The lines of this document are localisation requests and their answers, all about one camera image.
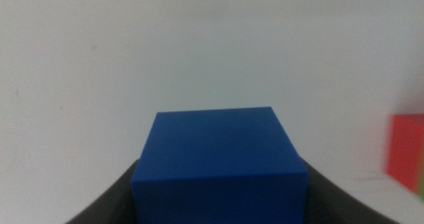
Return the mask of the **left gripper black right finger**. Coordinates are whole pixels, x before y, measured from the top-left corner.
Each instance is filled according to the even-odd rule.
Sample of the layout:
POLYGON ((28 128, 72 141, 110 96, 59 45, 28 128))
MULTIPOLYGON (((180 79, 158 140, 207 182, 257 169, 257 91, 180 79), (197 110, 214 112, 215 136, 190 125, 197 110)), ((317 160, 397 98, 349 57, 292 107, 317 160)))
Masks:
POLYGON ((306 224, 398 224, 339 188, 308 162, 306 224))

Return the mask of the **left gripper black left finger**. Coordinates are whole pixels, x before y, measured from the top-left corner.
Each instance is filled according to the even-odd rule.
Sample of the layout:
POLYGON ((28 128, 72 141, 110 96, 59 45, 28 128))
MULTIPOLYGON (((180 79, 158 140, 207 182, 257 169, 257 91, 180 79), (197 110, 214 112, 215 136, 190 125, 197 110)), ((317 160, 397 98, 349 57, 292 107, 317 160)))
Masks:
POLYGON ((131 178, 137 162, 135 160, 112 186, 66 224, 136 224, 131 178))

